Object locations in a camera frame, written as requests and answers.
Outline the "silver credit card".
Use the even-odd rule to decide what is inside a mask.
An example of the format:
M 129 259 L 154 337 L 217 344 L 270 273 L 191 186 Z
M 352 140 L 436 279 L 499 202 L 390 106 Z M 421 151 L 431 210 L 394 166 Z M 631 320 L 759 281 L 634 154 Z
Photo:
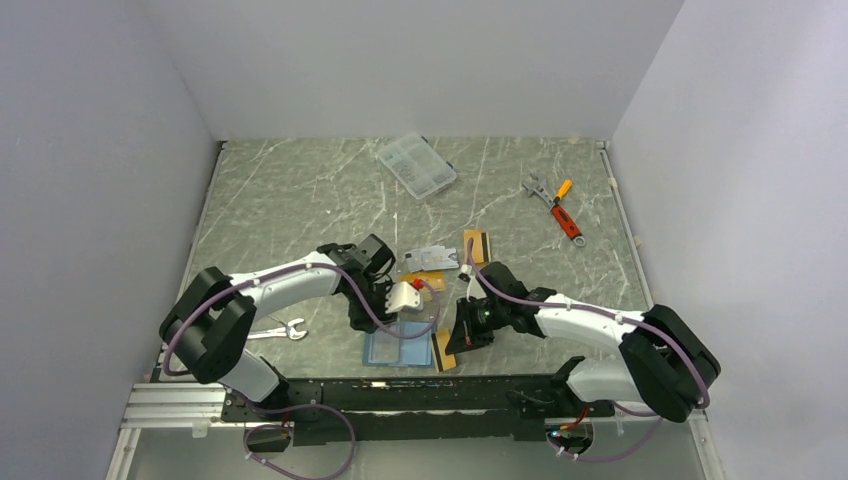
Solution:
M 410 250 L 404 254 L 404 260 L 411 273 L 452 270 L 460 267 L 457 250 L 445 246 Z

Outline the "orange credit card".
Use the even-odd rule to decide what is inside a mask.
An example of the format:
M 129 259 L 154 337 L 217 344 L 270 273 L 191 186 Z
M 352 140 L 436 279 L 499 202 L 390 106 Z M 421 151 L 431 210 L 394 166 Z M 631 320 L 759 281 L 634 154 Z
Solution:
M 466 229 L 463 232 L 465 257 L 478 266 L 491 261 L 491 247 L 488 232 L 482 229 Z

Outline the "blue card holder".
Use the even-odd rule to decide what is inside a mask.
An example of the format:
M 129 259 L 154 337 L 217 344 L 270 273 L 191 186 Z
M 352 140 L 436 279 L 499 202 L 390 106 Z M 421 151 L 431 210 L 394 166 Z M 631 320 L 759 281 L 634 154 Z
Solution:
M 373 367 L 433 367 L 432 329 L 425 335 L 405 339 L 383 331 L 367 334 L 364 340 L 362 364 Z

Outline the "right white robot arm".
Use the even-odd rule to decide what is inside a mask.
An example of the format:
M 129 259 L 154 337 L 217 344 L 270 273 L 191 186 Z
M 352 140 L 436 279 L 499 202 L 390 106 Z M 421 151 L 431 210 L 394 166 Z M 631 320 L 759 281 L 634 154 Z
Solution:
M 510 327 L 541 339 L 564 338 L 603 351 L 606 358 L 577 355 L 550 377 L 540 397 L 515 399 L 566 416 L 614 403 L 632 402 L 649 414 L 682 423 L 709 406 L 709 388 L 719 377 L 716 357 L 670 307 L 625 311 L 575 300 L 545 287 L 527 288 L 501 262 L 462 273 L 469 293 L 456 302 L 448 354 L 489 346 L 496 330 Z

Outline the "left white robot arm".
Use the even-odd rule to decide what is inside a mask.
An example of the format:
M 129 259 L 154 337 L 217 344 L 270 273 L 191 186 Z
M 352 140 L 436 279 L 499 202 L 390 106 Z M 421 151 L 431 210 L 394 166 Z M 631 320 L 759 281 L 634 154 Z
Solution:
M 396 258 L 374 234 L 357 244 L 330 243 L 301 259 L 252 273 L 201 270 L 188 283 L 159 327 L 166 345 L 163 372 L 191 375 L 241 394 L 264 420 L 289 406 L 289 383 L 268 361 L 250 352 L 255 321 L 314 298 L 341 295 L 349 302 L 350 327 L 372 333 L 393 322 L 386 310 Z

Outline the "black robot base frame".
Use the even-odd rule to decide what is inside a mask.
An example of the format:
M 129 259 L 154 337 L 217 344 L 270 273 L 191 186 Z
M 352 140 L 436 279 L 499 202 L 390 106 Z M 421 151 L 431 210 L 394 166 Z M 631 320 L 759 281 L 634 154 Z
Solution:
M 225 424 L 285 419 L 296 446 L 329 442 L 507 437 L 542 441 L 560 423 L 586 426 L 610 418 L 608 401 L 582 404 L 550 374 L 405 378 L 292 379 L 293 405 L 317 404 L 288 415 L 254 411 L 235 393 L 225 395 Z

